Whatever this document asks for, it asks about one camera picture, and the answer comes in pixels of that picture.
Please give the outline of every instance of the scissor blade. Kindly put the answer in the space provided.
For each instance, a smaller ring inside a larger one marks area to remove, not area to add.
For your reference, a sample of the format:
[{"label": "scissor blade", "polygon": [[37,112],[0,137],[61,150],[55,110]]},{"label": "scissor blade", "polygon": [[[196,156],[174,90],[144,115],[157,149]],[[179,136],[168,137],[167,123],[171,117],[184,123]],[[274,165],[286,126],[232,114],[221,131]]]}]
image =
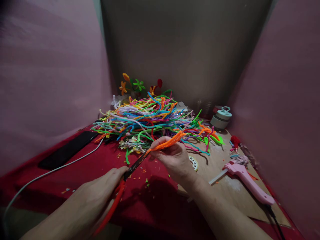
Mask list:
[{"label": "scissor blade", "polygon": [[147,151],[145,151],[139,158],[138,160],[126,171],[123,175],[123,180],[126,181],[127,178],[134,172],[134,170],[137,169],[137,167],[143,162],[143,160],[149,155],[146,154]]}]

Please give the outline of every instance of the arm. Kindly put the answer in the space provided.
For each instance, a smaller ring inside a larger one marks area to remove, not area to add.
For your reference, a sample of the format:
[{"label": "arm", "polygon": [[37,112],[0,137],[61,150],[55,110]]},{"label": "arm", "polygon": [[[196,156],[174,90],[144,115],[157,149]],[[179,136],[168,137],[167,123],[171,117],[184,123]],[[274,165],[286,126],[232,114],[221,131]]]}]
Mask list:
[{"label": "arm", "polygon": [[[151,148],[168,141],[161,137]],[[217,239],[271,239],[236,207],[216,195],[212,187],[192,168],[186,148],[181,143],[151,152],[167,168],[170,176],[194,199]]]},{"label": "arm", "polygon": [[29,239],[89,239],[107,215],[113,200],[110,196],[127,167],[81,185],[57,210],[27,232]]}]

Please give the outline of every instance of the pink wall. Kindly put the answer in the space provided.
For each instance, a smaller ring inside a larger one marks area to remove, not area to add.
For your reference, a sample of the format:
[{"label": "pink wall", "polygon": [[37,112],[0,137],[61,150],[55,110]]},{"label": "pink wall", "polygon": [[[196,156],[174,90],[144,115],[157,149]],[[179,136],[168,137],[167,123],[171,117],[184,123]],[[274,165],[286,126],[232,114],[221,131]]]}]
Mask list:
[{"label": "pink wall", "polygon": [[306,239],[320,239],[319,9],[316,0],[277,3],[229,102],[230,132]]},{"label": "pink wall", "polygon": [[0,37],[0,175],[94,121],[112,100],[92,1],[11,2]]}]

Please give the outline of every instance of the gray wall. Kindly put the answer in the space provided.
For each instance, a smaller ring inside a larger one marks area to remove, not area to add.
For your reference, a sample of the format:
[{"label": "gray wall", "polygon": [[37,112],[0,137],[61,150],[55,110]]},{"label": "gray wall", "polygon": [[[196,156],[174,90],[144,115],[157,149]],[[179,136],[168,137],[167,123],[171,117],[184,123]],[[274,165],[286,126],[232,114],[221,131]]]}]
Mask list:
[{"label": "gray wall", "polygon": [[269,0],[102,0],[108,55],[122,72],[195,107],[221,103],[238,79]]}]

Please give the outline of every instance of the pile of pipe cleaners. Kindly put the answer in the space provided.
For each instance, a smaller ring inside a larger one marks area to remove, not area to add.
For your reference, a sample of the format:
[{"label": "pile of pipe cleaners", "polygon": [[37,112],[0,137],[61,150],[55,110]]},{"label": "pile of pipe cleaners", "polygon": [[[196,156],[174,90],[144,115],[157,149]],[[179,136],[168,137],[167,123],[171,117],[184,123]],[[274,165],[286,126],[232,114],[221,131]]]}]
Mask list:
[{"label": "pile of pipe cleaners", "polygon": [[[141,100],[129,97],[129,103],[114,104],[115,110],[109,110],[105,114],[103,122],[95,122],[92,130],[99,132],[102,138],[117,136],[121,149],[126,149],[127,164],[128,155],[132,152],[141,153],[150,148],[153,141],[161,136],[169,136],[174,142],[181,142],[187,148],[210,155],[210,142],[222,145],[223,140],[212,129],[203,126],[199,122],[198,115],[193,116],[193,111],[186,112],[176,109],[177,102],[171,96],[165,95],[153,97],[148,92],[149,98]],[[188,139],[194,138],[206,144],[206,150],[202,151]]]}]

